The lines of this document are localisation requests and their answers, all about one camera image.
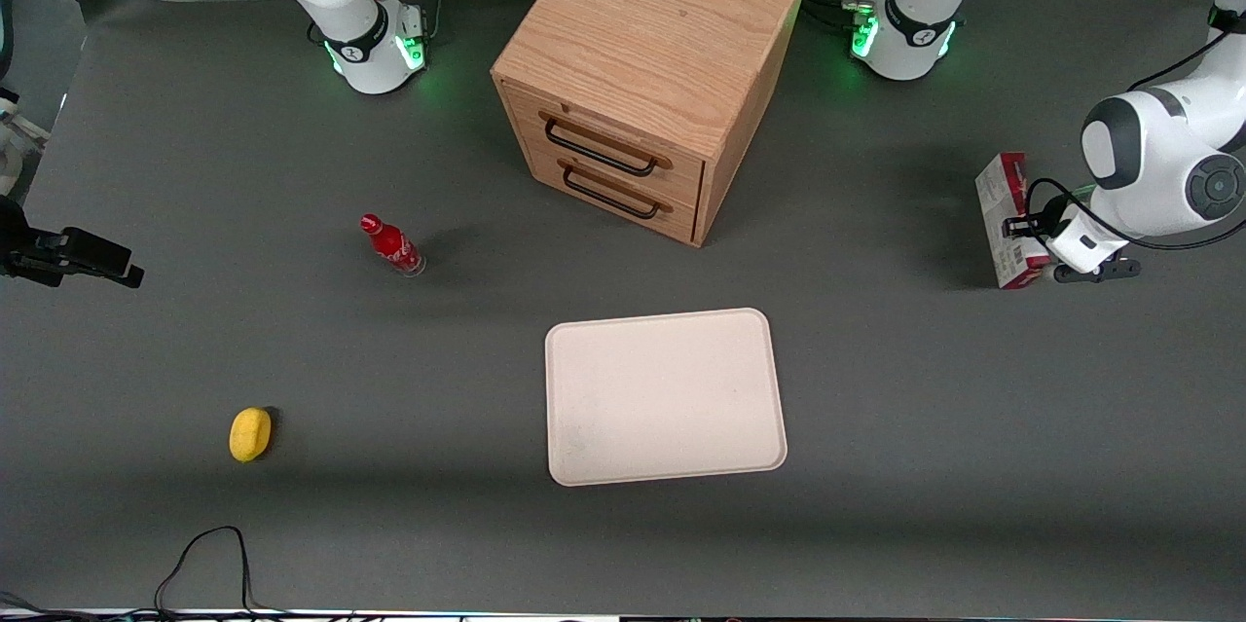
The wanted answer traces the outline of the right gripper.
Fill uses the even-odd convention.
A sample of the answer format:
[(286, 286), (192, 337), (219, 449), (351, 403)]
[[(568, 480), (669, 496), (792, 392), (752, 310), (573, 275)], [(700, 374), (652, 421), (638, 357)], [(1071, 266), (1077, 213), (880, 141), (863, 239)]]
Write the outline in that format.
[(145, 279), (145, 269), (130, 263), (125, 246), (74, 227), (56, 232), (34, 228), (17, 201), (1, 197), (1, 274), (59, 288), (65, 274), (57, 270), (57, 257), (40, 248), (40, 241), (59, 246), (59, 259), (69, 273), (102, 277), (130, 289), (141, 288)]

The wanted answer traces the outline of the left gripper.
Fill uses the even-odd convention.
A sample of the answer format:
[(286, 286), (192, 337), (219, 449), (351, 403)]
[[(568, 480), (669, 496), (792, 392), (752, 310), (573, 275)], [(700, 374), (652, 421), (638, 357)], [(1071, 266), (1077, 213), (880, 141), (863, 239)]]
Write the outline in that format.
[[(1042, 239), (1045, 236), (1042, 214), (1003, 219), (1002, 236)], [(1047, 238), (1047, 249), (1063, 263), (1053, 268), (1053, 280), (1059, 284), (1105, 283), (1138, 277), (1141, 274), (1139, 261), (1113, 257), (1125, 246), (1125, 239), (1100, 226), (1080, 206), (1068, 203), (1053, 236)]]

